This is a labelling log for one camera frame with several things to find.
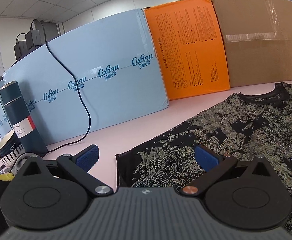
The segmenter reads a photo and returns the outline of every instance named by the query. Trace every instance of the bottle label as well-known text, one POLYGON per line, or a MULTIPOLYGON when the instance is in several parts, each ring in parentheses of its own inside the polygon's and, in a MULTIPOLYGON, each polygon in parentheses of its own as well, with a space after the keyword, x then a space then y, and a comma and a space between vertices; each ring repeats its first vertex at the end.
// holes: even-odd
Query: bottle label
POLYGON ((15 130, 18 138, 28 135, 35 128, 35 124, 30 115, 19 123, 13 125, 13 129, 15 130))

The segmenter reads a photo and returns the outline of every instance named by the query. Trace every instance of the size chart table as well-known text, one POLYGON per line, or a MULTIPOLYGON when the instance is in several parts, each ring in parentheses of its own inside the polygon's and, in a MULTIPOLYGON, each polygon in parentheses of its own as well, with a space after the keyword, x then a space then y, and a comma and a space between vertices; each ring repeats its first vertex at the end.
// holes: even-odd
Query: size chart table
POLYGON ((164 54, 167 58, 175 89, 186 88, 187 79, 169 13, 156 15, 164 54))

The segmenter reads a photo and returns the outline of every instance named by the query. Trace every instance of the neckline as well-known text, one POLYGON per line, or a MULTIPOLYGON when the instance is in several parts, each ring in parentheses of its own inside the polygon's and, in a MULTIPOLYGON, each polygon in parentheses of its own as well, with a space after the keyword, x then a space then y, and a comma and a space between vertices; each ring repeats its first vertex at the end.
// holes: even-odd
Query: neckline
POLYGON ((290 99, 289 92, 284 88, 284 83, 275 83, 275 88, 269 93, 262 95, 243 95, 239 93, 238 96, 245 102, 254 103, 254 104, 271 104, 278 101, 287 101, 290 99))

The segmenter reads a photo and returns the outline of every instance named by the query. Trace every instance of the copper screw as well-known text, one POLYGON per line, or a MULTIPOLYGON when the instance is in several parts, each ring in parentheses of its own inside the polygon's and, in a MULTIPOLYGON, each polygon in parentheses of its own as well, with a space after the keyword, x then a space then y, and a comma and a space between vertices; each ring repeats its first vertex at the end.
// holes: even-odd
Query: copper screw
POLYGON ((183 188, 183 192, 186 194, 196 194, 198 189, 194 186, 186 186, 183 188))

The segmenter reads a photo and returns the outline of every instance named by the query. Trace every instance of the patterned garment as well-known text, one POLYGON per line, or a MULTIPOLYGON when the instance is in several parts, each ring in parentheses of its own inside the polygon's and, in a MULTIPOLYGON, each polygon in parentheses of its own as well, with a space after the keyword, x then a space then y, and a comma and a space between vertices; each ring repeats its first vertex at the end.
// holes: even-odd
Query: patterned garment
MULTIPOLYGON (((171 130, 117 155, 118 185, 175 187, 198 178, 193 147, 204 145, 240 161, 265 156, 292 194, 292 84, 264 95, 232 94, 171 130)), ((286 228, 292 233, 292 213, 286 228)))

